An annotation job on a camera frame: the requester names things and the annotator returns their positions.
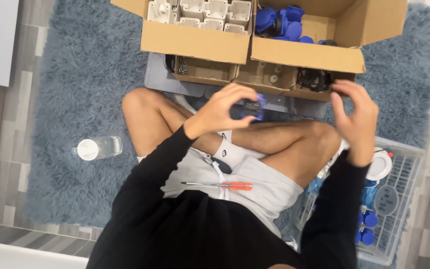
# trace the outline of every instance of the screwdriver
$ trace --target screwdriver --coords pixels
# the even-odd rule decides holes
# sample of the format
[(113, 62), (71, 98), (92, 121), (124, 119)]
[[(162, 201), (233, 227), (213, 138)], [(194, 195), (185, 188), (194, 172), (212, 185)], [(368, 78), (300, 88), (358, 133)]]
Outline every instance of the screwdriver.
[(233, 191), (251, 191), (253, 186), (251, 183), (246, 182), (229, 182), (226, 183), (225, 181), (223, 183), (215, 183), (215, 184), (203, 184), (203, 183), (194, 183), (194, 182), (181, 182), (182, 184), (186, 185), (202, 185), (202, 186), (215, 186), (215, 187), (222, 187), (223, 189), (228, 188), (229, 190)]

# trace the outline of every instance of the gray shorts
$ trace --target gray shorts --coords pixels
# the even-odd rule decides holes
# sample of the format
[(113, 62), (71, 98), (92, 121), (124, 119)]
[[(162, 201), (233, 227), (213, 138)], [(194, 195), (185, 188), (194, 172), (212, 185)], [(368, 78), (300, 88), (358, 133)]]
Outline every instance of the gray shorts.
[[(237, 163), (227, 163), (232, 169), (232, 174), (223, 174), (226, 182), (249, 182), (253, 185), (251, 191), (229, 191), (229, 200), (244, 205), (261, 222), (263, 222), (275, 235), (280, 237), (280, 232), (273, 223), (279, 213), (295, 204), (298, 195), (303, 192), (302, 187), (293, 180), (284, 176), (275, 169), (260, 162), (262, 154), (243, 149), (234, 144), (228, 145), (242, 150), (244, 156)], [(197, 149), (190, 148), (187, 155), (178, 163), (178, 170), (170, 174), (166, 185), (161, 188), (165, 198), (177, 197), (184, 190), (199, 190), (207, 193), (211, 198), (219, 199), (220, 188), (213, 186), (184, 185), (181, 182), (194, 182), (214, 184), (219, 183), (219, 175), (211, 165), (210, 155)]]

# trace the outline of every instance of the blue shaggy rug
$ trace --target blue shaggy rug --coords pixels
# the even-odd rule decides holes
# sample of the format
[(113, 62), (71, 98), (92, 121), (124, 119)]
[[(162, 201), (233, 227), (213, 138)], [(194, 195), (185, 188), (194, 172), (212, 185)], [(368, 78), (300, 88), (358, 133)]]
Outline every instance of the blue shaggy rug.
[[(143, 86), (141, 27), (140, 17), (109, 0), (56, 1), (34, 110), (29, 219), (98, 227), (109, 220), (112, 200), (137, 164), (120, 105), (130, 89)], [(367, 45), (363, 53), (367, 72), (358, 83), (379, 104), (377, 135), (423, 147), (430, 120), (430, 7), (410, 4), (403, 36)], [(293, 119), (275, 112), (265, 118)], [(324, 120), (333, 122), (331, 108)], [(82, 139), (106, 135), (122, 138), (122, 154), (93, 162), (71, 154)], [(292, 212), (277, 220), (285, 240), (299, 232)]]

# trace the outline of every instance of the gray wood floor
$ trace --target gray wood floor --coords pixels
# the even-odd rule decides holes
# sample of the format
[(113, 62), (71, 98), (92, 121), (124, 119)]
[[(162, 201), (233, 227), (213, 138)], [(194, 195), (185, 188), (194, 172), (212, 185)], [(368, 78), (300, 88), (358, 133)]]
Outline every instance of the gray wood floor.
[[(35, 238), (27, 245), (42, 250), (63, 251), (72, 246), (67, 252), (72, 253), (80, 247), (79, 252), (84, 249), (84, 253), (90, 253), (94, 240), (100, 235), (100, 229), (80, 227), (77, 224), (33, 223), (22, 216), (26, 200), (27, 175), (31, 166), (30, 134), (34, 124), (32, 117), (34, 97), (38, 92), (41, 56), (54, 0), (21, 1), (23, 1), (22, 20), (18, 25), (19, 34), (16, 36), (18, 44), (16, 74), (14, 82), (6, 92), (1, 129), (0, 224), (6, 227), (0, 227), (0, 231), (7, 231), (11, 235), (10, 239), (24, 234), (15, 241), (28, 242), (28, 239), (22, 240), (25, 236)], [(416, 2), (430, 5), (430, 0)], [(430, 269), (430, 142), (427, 151), (425, 173), (417, 181), (407, 231), (403, 233), (398, 250), (397, 268)], [(10, 231), (8, 227), (19, 229)], [(61, 243), (63, 240), (56, 239), (57, 235), (69, 236), (71, 238), (69, 240), (74, 241), (69, 244), (67, 241)], [(11, 244), (8, 239), (0, 240)]]

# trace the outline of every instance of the white bottle cap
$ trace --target white bottle cap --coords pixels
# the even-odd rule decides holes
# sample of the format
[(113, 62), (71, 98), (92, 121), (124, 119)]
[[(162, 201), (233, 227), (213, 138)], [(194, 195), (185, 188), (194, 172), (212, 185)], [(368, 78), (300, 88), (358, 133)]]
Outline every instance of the white bottle cap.
[(77, 154), (84, 161), (92, 161), (99, 154), (99, 146), (92, 139), (84, 139), (77, 145)]
[(381, 180), (391, 172), (393, 166), (391, 157), (385, 152), (376, 152), (373, 156), (373, 162), (369, 168), (366, 179), (368, 180)]

